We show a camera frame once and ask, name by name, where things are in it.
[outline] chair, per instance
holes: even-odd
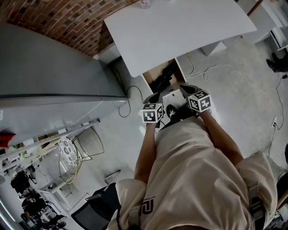
[[[71,217],[85,230],[104,230],[114,212],[120,207],[116,192],[116,183],[97,190]]]

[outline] white desk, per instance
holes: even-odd
[[[234,0],[136,2],[105,19],[132,77],[191,50],[256,28]]]

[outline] white cable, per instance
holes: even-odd
[[[264,152],[266,149],[268,149],[268,147],[270,148],[272,143],[273,143],[273,139],[274,139],[274,136],[275,136],[275,131],[276,129],[274,129],[274,132],[273,132],[273,135],[271,137],[268,137],[266,140],[263,141],[262,143],[262,152]],[[267,140],[270,140],[270,143],[269,145],[264,149],[264,143],[267,141]]]
[[[165,109],[165,107],[166,107],[166,104],[167,104],[167,98],[168,98],[168,97],[166,97],[166,100],[165,100],[165,102],[164,102],[163,109]]]
[[[67,128],[70,128],[74,124],[76,124],[78,121],[80,121],[82,118],[86,117],[90,112],[92,112],[94,109],[96,109],[99,105],[102,104],[103,101],[101,101],[98,105],[96,105],[93,109],[91,109],[88,113],[86,113],[83,117],[79,118],[77,121],[75,121],[73,124],[69,125]]]
[[[193,72],[192,72],[190,75],[185,75],[185,77],[186,77],[187,79],[188,79],[188,78],[195,78],[195,77],[197,77],[198,75],[203,74],[204,79],[205,79],[206,81],[208,81],[208,80],[209,80],[209,76],[208,76],[207,72],[209,72],[209,71],[212,70],[213,68],[223,68],[223,69],[225,69],[227,72],[235,75],[235,76],[238,77],[238,78],[239,78],[239,76],[243,77],[243,78],[245,79],[245,81],[246,81],[249,85],[254,86],[255,88],[257,88],[258,90],[262,91],[263,93],[265,93],[265,94],[269,97],[268,93],[266,93],[265,91],[263,91],[262,89],[260,89],[260,88],[257,87],[256,85],[250,83],[242,74],[240,74],[238,71],[236,71],[231,65],[215,65],[215,66],[212,66],[212,67],[207,68],[204,72],[195,72],[195,73],[194,73],[194,69],[195,69],[194,63],[193,63],[193,61],[192,61],[192,59],[191,59],[190,57],[189,57],[189,59],[191,60],[191,63],[192,63],[192,65],[193,65]],[[231,68],[232,70],[234,70],[239,76],[236,75],[235,73],[230,72],[230,71],[227,70],[224,66],[230,67],[230,68]]]
[[[191,61],[192,65],[193,65],[193,71],[192,71],[192,73],[190,73],[190,74],[188,74],[188,75],[185,75],[185,77],[189,77],[189,76],[191,76],[191,75],[194,73],[194,70],[195,70],[195,66],[194,66],[194,63],[193,63],[193,61],[192,61],[191,57],[190,57],[188,54],[186,54],[186,56],[187,56],[187,57],[189,57],[189,59],[190,59],[190,61]]]

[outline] white box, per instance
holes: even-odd
[[[211,96],[205,90],[190,95],[188,101],[190,108],[197,112],[203,112],[211,107]]]
[[[158,121],[164,116],[163,105],[161,103],[144,104],[140,113],[143,123],[158,123]]]

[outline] black strap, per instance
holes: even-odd
[[[117,211],[117,217],[116,217],[116,221],[117,221],[117,225],[118,225],[118,230],[122,230],[121,226],[120,226],[120,223],[119,223],[119,219],[120,219],[120,210],[121,210],[121,205],[120,207],[118,208],[118,211]]]
[[[259,197],[253,197],[250,204],[250,214],[254,218],[255,230],[263,230],[265,224],[265,207]]]

